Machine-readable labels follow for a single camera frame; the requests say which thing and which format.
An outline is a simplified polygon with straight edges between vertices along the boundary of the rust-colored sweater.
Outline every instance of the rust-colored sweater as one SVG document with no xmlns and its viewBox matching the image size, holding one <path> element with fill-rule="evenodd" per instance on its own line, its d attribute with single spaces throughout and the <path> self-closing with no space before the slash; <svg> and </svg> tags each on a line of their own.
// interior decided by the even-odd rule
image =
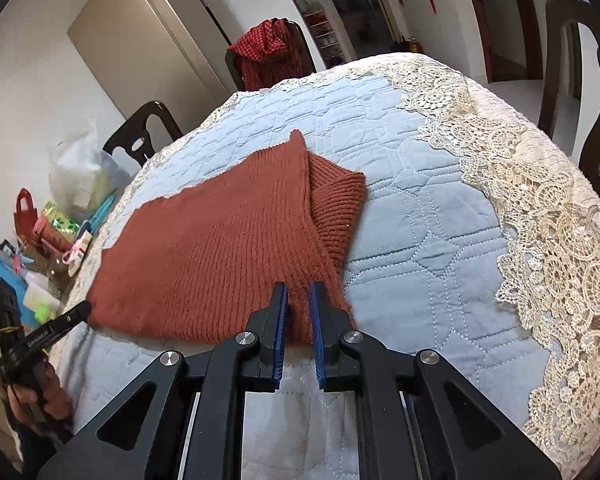
<svg viewBox="0 0 600 480">
<path fill-rule="evenodd" d="M 104 251 L 90 322 L 216 343 L 244 330 L 273 284 L 289 291 L 292 342 L 311 341 L 307 287 L 349 311 L 340 272 L 365 176 L 309 153 L 298 130 L 234 168 L 136 210 Z"/>
</svg>

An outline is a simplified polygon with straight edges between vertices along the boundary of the doorway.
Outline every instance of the doorway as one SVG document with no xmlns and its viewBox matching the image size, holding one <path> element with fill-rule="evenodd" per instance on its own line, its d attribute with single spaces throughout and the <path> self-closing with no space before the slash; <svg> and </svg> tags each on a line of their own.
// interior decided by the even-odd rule
<svg viewBox="0 0 600 480">
<path fill-rule="evenodd" d="M 488 82 L 542 79 L 542 44 L 533 0 L 472 0 Z"/>
<path fill-rule="evenodd" d="M 382 0 L 295 0 L 327 67 L 392 51 Z"/>
</svg>

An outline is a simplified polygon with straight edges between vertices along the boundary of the human hand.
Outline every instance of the human hand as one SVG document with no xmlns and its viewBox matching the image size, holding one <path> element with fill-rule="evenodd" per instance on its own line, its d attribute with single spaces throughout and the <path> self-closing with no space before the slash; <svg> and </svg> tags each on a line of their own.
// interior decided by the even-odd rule
<svg viewBox="0 0 600 480">
<path fill-rule="evenodd" d="M 73 412 L 71 400 L 66 392 L 60 387 L 60 379 L 50 363 L 46 364 L 45 372 L 49 380 L 42 391 L 43 397 L 45 398 L 44 410 L 53 418 L 63 420 Z M 33 420 L 31 420 L 29 412 L 24 408 L 26 404 L 36 404 L 38 402 L 36 393 L 29 388 L 14 384 L 7 388 L 7 394 L 9 396 L 11 412 L 16 420 L 28 428 L 31 428 L 36 433 L 40 433 Z"/>
</svg>

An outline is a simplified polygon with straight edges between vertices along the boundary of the light blue quilted tablecloth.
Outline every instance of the light blue quilted tablecloth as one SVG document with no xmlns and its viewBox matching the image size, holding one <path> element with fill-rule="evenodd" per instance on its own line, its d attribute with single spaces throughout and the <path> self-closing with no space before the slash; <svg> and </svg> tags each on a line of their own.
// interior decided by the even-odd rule
<svg viewBox="0 0 600 480">
<path fill-rule="evenodd" d="M 149 175 L 105 246 L 143 203 L 195 186 L 298 128 L 309 150 L 366 176 L 368 200 L 343 276 L 360 329 L 399 351 L 439 350 L 522 426 L 548 352 L 520 328 L 513 307 L 494 299 L 506 242 L 491 203 L 461 182 L 456 157 L 414 139 L 424 118 L 396 107 L 401 93 L 382 76 L 364 76 L 245 95 Z M 78 427 L 171 346 L 75 330 L 63 367 Z M 243 478 L 356 478 L 354 427 L 350 397 L 320 393 L 307 352 L 288 352 L 281 390 L 248 397 Z"/>
</svg>

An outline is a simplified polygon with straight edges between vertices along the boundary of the metal screw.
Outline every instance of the metal screw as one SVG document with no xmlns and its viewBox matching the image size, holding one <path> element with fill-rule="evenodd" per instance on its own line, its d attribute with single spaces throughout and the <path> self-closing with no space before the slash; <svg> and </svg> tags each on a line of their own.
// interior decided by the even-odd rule
<svg viewBox="0 0 600 480">
<path fill-rule="evenodd" d="M 180 354 L 169 350 L 168 352 L 164 352 L 160 356 L 160 362 L 165 366 L 171 366 L 176 364 L 180 360 Z"/>
<path fill-rule="evenodd" d="M 240 332 L 236 337 L 235 341 L 238 345 L 250 345 L 256 341 L 256 335 L 253 332 Z"/>
<path fill-rule="evenodd" d="M 440 361 L 440 356 L 433 350 L 423 350 L 420 352 L 420 360 L 426 365 L 435 365 Z"/>
<path fill-rule="evenodd" d="M 359 343 L 360 341 L 362 341 L 363 335 L 362 335 L 362 332 L 358 332 L 358 330 L 347 330 L 342 335 L 342 338 L 347 343 L 355 344 L 355 343 Z"/>
</svg>

